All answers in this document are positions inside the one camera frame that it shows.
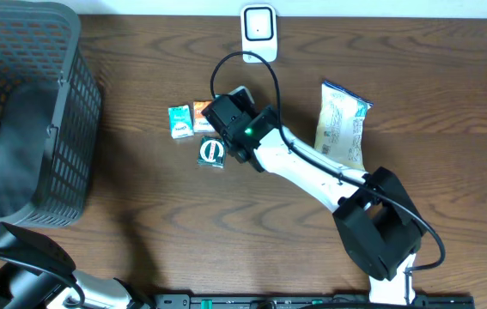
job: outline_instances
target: white device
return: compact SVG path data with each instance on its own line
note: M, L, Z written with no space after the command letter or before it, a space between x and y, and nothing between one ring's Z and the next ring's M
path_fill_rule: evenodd
M267 62L277 57L276 11L268 4L247 5L241 10L242 50L254 52ZM256 57L243 55L247 63L259 63Z

